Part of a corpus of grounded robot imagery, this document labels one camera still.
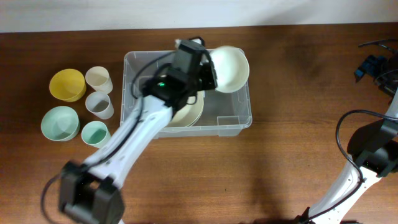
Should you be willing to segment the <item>white bowl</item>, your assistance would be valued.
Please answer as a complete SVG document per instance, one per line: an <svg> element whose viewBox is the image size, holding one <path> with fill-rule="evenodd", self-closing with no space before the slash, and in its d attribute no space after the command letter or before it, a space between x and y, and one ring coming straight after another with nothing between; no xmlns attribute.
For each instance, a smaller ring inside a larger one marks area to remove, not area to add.
<svg viewBox="0 0 398 224"><path fill-rule="evenodd" d="M249 78L249 63L244 52L232 46L221 46L210 52L216 72L216 91L232 93L241 89Z"/></svg>

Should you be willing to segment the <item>beige bowl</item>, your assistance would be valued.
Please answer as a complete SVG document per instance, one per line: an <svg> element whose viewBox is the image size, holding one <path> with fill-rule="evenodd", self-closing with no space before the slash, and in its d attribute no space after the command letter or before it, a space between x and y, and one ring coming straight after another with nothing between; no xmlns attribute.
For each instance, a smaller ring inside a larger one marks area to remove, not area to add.
<svg viewBox="0 0 398 224"><path fill-rule="evenodd" d="M177 111L167 128L191 126L201 116L204 109L203 92L199 91L197 97L190 96L181 110Z"/></svg>

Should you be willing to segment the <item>cream cup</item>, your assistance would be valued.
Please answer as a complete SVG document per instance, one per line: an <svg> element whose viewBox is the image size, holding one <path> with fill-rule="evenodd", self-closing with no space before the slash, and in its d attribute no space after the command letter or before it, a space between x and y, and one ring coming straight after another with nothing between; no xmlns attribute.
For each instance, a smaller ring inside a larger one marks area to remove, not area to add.
<svg viewBox="0 0 398 224"><path fill-rule="evenodd" d="M104 67L95 66L90 68L85 74L85 80L95 91L109 94L113 90L110 74Z"/></svg>

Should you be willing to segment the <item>translucent grey cup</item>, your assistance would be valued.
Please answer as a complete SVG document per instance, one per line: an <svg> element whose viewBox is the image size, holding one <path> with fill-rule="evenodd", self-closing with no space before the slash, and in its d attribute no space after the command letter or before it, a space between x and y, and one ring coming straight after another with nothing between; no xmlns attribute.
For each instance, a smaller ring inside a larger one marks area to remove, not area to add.
<svg viewBox="0 0 398 224"><path fill-rule="evenodd" d="M100 91L95 91L87 96L86 109L100 119L110 119L114 115L113 104L110 97Z"/></svg>

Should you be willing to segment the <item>mint green cup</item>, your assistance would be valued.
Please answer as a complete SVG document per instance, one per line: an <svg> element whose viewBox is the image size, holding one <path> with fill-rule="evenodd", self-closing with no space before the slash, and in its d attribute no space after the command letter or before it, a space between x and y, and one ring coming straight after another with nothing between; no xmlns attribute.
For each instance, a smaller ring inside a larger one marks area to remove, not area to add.
<svg viewBox="0 0 398 224"><path fill-rule="evenodd" d="M92 121L82 129L81 138L85 144L99 149L111 139L111 134L103 122Z"/></svg>

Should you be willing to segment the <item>yellow bowl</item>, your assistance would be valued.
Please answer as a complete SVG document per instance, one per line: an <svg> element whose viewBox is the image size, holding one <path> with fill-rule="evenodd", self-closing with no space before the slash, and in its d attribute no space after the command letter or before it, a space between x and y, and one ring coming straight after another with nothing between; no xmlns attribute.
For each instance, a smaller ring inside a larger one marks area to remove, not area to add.
<svg viewBox="0 0 398 224"><path fill-rule="evenodd" d="M65 102L75 102L86 93L86 82L83 74L68 68L57 72L49 83L50 94Z"/></svg>

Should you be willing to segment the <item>mint green bowl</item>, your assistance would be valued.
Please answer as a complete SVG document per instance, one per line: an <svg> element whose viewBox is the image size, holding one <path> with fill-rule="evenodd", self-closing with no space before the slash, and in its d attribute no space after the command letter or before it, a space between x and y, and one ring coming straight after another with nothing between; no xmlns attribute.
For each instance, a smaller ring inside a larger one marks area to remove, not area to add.
<svg viewBox="0 0 398 224"><path fill-rule="evenodd" d="M58 106L48 111L42 119L42 134L51 141L69 141L80 130L77 112L68 106Z"/></svg>

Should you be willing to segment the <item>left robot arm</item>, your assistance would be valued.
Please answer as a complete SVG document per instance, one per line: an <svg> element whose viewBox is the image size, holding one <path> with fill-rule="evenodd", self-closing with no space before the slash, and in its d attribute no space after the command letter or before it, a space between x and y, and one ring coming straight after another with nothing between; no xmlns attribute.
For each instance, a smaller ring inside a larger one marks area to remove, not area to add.
<svg viewBox="0 0 398 224"><path fill-rule="evenodd" d="M201 37L181 39L173 60L161 65L141 89L133 111L111 139L81 165L60 174L59 211L77 223L121 223L121 189L153 137L198 91L216 88L216 72Z"/></svg>

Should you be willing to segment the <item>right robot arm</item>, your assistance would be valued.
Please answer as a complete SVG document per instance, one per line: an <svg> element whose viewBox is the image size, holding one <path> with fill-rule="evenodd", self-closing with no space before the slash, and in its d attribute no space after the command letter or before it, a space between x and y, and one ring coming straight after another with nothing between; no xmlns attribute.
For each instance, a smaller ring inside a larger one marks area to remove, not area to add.
<svg viewBox="0 0 398 224"><path fill-rule="evenodd" d="M385 114L351 110L338 120L335 139L347 162L325 196L298 216L296 223L343 223L344 216L367 189L397 172L397 54L389 59L370 55L354 74L360 80L366 73L380 90L392 96L389 108ZM367 114L378 120L357 129L343 149L340 128L352 114Z"/></svg>

